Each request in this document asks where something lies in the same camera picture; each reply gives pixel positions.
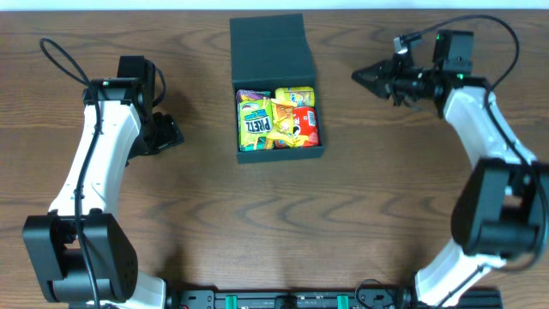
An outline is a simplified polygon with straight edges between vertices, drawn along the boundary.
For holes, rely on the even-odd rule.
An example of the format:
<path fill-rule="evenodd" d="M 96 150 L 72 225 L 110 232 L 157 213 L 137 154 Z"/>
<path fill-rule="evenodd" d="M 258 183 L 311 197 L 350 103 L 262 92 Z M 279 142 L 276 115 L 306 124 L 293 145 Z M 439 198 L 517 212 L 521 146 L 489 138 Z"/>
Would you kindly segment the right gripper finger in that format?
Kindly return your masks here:
<path fill-rule="evenodd" d="M 355 76 L 353 78 L 359 85 L 369 90 L 372 94 L 380 99 L 387 100 L 390 97 L 391 91 L 388 89 L 387 82 L 379 80 L 366 80 L 363 77 Z"/>
<path fill-rule="evenodd" d="M 375 82 L 378 79 L 384 79 L 387 75 L 390 75 L 392 66 L 391 60 L 383 60 L 367 68 L 354 71 L 352 73 L 352 78 L 359 82 Z"/>

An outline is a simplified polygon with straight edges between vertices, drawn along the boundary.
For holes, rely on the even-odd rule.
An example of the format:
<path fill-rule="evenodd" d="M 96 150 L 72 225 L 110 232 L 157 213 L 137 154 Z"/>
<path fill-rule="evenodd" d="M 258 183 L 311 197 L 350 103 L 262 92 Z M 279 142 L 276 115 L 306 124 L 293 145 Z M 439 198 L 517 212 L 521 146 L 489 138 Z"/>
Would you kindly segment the yellow orange candy packet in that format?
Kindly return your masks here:
<path fill-rule="evenodd" d="M 268 133 L 268 139 L 274 148 L 291 148 L 293 141 L 293 104 L 289 101 L 271 100 L 273 129 Z"/>

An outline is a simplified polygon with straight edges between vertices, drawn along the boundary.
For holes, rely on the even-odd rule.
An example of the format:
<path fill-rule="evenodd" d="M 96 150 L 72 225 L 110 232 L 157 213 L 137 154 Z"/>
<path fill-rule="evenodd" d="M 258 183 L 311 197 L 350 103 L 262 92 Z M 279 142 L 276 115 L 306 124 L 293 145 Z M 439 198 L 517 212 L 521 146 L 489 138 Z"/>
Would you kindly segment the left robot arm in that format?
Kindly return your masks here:
<path fill-rule="evenodd" d="M 161 73 L 143 56 L 122 56 L 116 77 L 93 80 L 83 94 L 84 127 L 63 187 L 46 215 L 22 230 L 38 284 L 49 302 L 74 308 L 174 308 L 168 283 L 138 269 L 118 224 L 124 169 L 184 137 L 169 114 L 153 109 Z"/>

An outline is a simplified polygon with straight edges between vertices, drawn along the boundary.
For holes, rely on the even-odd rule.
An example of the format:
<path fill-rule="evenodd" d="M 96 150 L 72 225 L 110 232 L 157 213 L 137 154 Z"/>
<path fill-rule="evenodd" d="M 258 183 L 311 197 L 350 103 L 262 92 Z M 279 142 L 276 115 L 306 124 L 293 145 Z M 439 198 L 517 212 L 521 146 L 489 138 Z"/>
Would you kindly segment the red Pringles can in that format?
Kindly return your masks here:
<path fill-rule="evenodd" d="M 293 108 L 294 144 L 292 148 L 309 148 L 320 144 L 316 117 L 316 110 L 313 107 Z"/>

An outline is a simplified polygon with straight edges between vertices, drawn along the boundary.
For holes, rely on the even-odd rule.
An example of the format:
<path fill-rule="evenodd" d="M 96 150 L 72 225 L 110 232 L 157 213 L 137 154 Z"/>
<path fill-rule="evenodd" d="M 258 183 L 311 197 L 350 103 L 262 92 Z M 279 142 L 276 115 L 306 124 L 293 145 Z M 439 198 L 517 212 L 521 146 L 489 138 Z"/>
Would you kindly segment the dark green box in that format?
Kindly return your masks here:
<path fill-rule="evenodd" d="M 273 93 L 277 88 L 310 86 L 315 94 L 319 144 L 244 152 L 236 147 L 238 163 L 295 161 L 319 158 L 325 150 L 317 67 L 308 45 L 301 14 L 242 17 L 230 20 L 232 91 Z"/>

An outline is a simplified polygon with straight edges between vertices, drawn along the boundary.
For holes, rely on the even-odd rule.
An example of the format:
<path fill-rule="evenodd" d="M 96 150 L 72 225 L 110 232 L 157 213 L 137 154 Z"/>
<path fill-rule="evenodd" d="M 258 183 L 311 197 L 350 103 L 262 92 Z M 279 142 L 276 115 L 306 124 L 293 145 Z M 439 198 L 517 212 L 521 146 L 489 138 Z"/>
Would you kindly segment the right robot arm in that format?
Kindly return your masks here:
<path fill-rule="evenodd" d="M 548 239 L 548 166 L 524 147 L 498 109 L 493 86 L 472 76 L 474 35 L 437 32 L 430 69 L 415 66 L 412 47 L 420 33 L 394 40 L 392 58 L 351 77 L 395 106 L 430 100 L 456 132 L 473 171 L 451 216 L 451 238 L 402 288 L 396 308 L 458 307 L 460 298 L 493 270 L 510 272 L 510 261 L 537 262 Z"/>

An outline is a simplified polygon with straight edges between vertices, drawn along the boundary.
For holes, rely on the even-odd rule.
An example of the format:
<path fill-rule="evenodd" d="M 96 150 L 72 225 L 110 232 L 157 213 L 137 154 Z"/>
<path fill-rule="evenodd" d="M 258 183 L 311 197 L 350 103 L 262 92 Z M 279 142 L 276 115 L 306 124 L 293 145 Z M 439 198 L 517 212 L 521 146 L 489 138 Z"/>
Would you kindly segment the green Pretz snack box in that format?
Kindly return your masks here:
<path fill-rule="evenodd" d="M 273 129 L 273 107 L 269 91 L 240 89 L 236 93 L 238 145 L 241 152 L 268 150 L 274 142 L 268 137 Z"/>

